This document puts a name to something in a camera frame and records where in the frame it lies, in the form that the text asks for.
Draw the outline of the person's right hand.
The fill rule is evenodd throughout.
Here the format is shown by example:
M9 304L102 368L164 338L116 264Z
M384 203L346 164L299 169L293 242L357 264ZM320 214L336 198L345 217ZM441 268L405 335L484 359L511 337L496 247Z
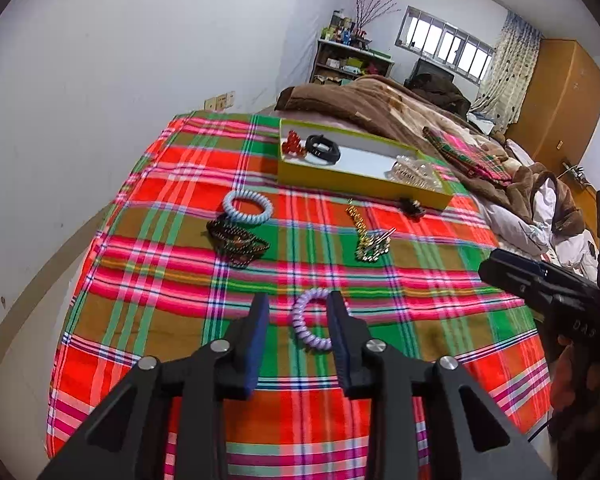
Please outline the person's right hand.
M578 437L600 436L600 360L578 370L584 350L566 336L559 336L558 344L562 353L550 386L550 440L567 443Z

